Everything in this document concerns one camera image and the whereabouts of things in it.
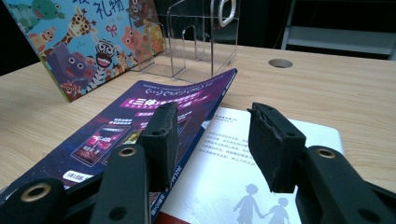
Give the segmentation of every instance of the gray silhouette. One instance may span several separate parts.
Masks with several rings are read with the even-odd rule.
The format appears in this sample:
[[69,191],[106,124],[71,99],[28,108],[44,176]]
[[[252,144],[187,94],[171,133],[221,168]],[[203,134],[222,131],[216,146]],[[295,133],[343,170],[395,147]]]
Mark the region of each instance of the gray silhouette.
[[235,206],[234,211],[239,210],[239,217],[237,219],[240,224],[251,224],[251,219],[253,219],[253,208],[259,217],[262,217],[260,213],[259,206],[256,204],[256,200],[253,198],[253,194],[257,193],[259,189],[256,185],[247,185],[247,195],[244,196],[241,201]]
[[279,203],[279,205],[274,205],[267,214],[265,214],[264,216],[260,216],[260,218],[265,218],[266,216],[273,214],[269,224],[283,224],[285,223],[285,219],[290,224],[289,215],[285,209],[285,207],[289,204],[288,199],[279,198],[277,202]]

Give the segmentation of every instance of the white shelf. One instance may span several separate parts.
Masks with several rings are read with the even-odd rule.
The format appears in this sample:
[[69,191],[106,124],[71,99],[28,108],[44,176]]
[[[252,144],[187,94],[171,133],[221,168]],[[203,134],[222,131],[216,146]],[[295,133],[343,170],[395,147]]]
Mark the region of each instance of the white shelf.
[[396,34],[394,33],[291,26],[288,31],[285,31],[285,35],[284,42],[286,45],[385,55],[390,55],[396,44]]

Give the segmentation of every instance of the cartoon animal illustration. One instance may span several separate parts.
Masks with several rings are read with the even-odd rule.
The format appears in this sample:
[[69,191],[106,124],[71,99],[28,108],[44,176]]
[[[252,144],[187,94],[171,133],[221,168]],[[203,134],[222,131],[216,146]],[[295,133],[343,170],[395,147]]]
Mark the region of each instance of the cartoon animal illustration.
[[130,18],[134,20],[134,26],[136,28],[144,25],[144,19],[147,21],[157,21],[157,11],[155,9],[154,1],[130,0],[127,11],[129,12]]
[[[54,47],[60,43],[68,45],[70,41],[72,41],[72,39],[77,36],[87,35],[89,33],[98,33],[98,31],[92,27],[93,25],[96,25],[96,21],[89,21],[85,17],[85,13],[87,13],[85,8],[81,10],[78,6],[75,6],[75,10],[76,14],[73,15],[71,21],[68,24],[66,35],[64,35],[61,41],[56,43]],[[53,51],[54,47],[44,50],[41,56],[45,59]]]
[[114,45],[105,39],[98,39],[92,35],[93,41],[96,43],[96,72],[90,84],[85,89],[86,92],[91,91],[106,81],[106,69],[113,63],[112,57],[120,46]]
[[67,97],[73,97],[76,93],[81,93],[81,87],[74,83],[74,81],[67,81],[61,84],[61,88],[66,93]]
[[38,34],[29,34],[30,40],[35,45],[35,48],[39,53],[44,51],[46,44],[53,40],[53,36],[55,35],[56,28],[51,26],[48,30],[41,32]]
[[119,63],[120,71],[122,73],[130,69],[127,63],[127,59],[128,57],[125,54],[125,50],[123,50],[122,52],[117,51],[117,62]]
[[136,57],[132,53],[128,54],[128,58],[129,58],[129,61],[132,63],[132,67],[139,64]]
[[94,65],[86,63],[86,58],[81,53],[69,52],[64,43],[54,48],[47,57],[47,63],[61,85],[73,81],[80,88],[87,87],[96,70]]
[[119,74],[121,74],[120,71],[120,65],[119,64],[113,64],[113,71],[114,71],[114,76],[118,76]]
[[87,56],[87,64],[95,65],[95,59],[92,55]]
[[113,78],[113,75],[111,75],[111,72],[112,72],[112,70],[111,69],[106,69],[106,75],[107,75],[107,77],[110,77],[109,79],[111,79],[111,78]]
[[143,34],[149,36],[154,53],[163,51],[165,48],[165,40],[163,38],[161,26],[147,20],[143,20],[143,23],[145,24]]
[[52,0],[33,0],[32,5],[9,4],[12,14],[26,33],[31,31],[42,20],[64,19],[61,6]]
[[152,55],[149,38],[141,35],[138,30],[131,26],[125,26],[125,32],[121,37],[121,42],[134,53],[138,62],[143,62]]

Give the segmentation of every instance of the clear acrylic stand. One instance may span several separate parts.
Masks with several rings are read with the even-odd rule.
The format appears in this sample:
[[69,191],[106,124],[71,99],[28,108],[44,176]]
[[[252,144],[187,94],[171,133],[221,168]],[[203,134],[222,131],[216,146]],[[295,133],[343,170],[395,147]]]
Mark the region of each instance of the clear acrylic stand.
[[232,61],[240,0],[158,0],[155,4],[164,51],[138,62],[135,71],[199,82]]

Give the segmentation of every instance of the children's book cover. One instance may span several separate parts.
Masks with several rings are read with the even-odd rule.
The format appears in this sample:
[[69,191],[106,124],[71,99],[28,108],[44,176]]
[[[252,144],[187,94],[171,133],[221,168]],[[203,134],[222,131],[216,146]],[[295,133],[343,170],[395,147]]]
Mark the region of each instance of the children's book cover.
[[153,0],[3,0],[67,101],[163,50]]

